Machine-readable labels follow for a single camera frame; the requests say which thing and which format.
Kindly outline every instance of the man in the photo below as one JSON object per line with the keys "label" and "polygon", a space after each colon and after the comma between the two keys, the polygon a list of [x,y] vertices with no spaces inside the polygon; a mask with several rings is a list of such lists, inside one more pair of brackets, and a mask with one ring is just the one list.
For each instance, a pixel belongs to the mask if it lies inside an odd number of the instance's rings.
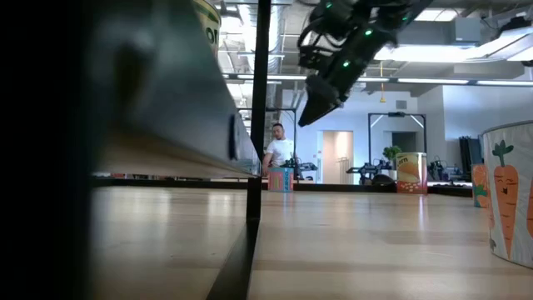
{"label": "man", "polygon": [[272,166],[280,167],[286,160],[291,158],[296,159],[294,152],[294,142],[285,137],[285,129],[280,123],[272,126],[274,138],[266,149],[265,157],[263,158],[263,176],[268,175],[268,166],[272,162]]}

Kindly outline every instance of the cylindrical container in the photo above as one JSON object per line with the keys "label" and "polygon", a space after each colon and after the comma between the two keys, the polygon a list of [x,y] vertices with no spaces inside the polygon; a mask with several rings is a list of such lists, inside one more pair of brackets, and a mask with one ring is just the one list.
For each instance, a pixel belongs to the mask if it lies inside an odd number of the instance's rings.
{"label": "cylindrical container", "polygon": [[222,23],[220,14],[217,9],[205,0],[192,0],[194,9],[197,11],[198,18],[202,23],[207,41],[211,45],[215,57],[218,53],[218,34]]}
{"label": "cylindrical container", "polygon": [[396,155],[399,193],[427,194],[427,157],[425,153],[409,152]]}
{"label": "cylindrical container", "polygon": [[487,182],[486,166],[483,163],[472,165],[472,195],[475,207],[486,208],[491,198],[491,190]]}
{"label": "cylindrical container", "polygon": [[491,251],[533,268],[533,121],[487,130],[483,149]]}
{"label": "cylindrical container", "polygon": [[268,177],[268,190],[273,192],[292,192],[294,169],[291,167],[271,167]]}

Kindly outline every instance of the white t-shirt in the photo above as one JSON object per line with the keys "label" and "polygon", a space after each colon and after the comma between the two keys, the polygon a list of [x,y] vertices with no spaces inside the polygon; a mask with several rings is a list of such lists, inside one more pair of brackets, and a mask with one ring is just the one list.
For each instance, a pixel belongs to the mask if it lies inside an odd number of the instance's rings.
{"label": "white t-shirt", "polygon": [[280,167],[286,160],[293,158],[294,142],[286,138],[273,140],[268,144],[266,153],[272,153],[272,166]]}

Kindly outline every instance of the wooden table surface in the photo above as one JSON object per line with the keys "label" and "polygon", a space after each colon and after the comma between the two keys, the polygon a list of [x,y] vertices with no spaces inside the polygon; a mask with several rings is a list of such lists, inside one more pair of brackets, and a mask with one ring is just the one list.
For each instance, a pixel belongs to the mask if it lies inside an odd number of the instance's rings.
{"label": "wooden table surface", "polygon": [[[204,299],[246,192],[94,194],[96,299]],[[469,198],[264,192],[250,299],[529,299],[533,270],[491,255]]]}

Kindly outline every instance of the ceiling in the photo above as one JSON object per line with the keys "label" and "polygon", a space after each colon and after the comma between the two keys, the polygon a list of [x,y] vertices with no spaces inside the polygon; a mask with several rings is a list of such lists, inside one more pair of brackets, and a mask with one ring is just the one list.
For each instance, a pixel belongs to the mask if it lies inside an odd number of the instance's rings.
{"label": "ceiling", "polygon": [[[296,40],[301,30],[306,25],[308,14],[311,7],[301,5],[299,2],[292,0],[273,0],[274,3],[291,3],[291,5],[282,5],[281,13],[281,39],[280,47],[274,51],[279,54],[277,57],[279,61],[278,73],[283,74],[298,74],[306,73],[306,70],[297,66],[298,63],[298,49],[296,47]],[[253,0],[228,0],[226,5],[228,7],[237,8],[241,11],[242,5],[236,6],[235,3],[254,3]],[[512,0],[435,0],[431,8],[453,8],[461,13],[463,17],[479,17],[480,15],[499,15],[504,12],[509,12],[517,9],[529,9],[533,6],[533,1],[512,1]],[[454,18],[456,12],[453,9],[448,9],[446,12],[453,12],[451,18]],[[245,43],[247,35],[242,33],[238,27],[241,22],[234,17],[225,17],[222,21],[220,31],[219,53],[218,60],[223,73],[252,73],[250,67],[249,57],[252,55],[247,51]],[[485,35],[493,35],[489,28],[483,28]],[[368,66],[366,70],[367,76],[396,76],[396,77],[419,77],[419,78],[458,78],[467,75],[469,78],[516,78],[520,76],[524,68],[520,62],[484,62],[483,66],[470,63],[467,66],[461,63],[448,62],[400,62],[400,61],[375,61]],[[244,82],[234,82],[239,84],[230,85],[230,90],[237,102],[238,107],[250,107],[252,103],[252,84]],[[282,89],[302,89],[303,84],[300,83],[295,86],[293,82],[271,82],[276,84],[278,88]],[[386,90],[389,91],[406,91],[411,92],[411,95],[416,97],[428,89],[427,86],[411,85],[411,84],[386,84]],[[367,93],[374,93],[381,90],[380,83],[368,83],[361,88]]]}

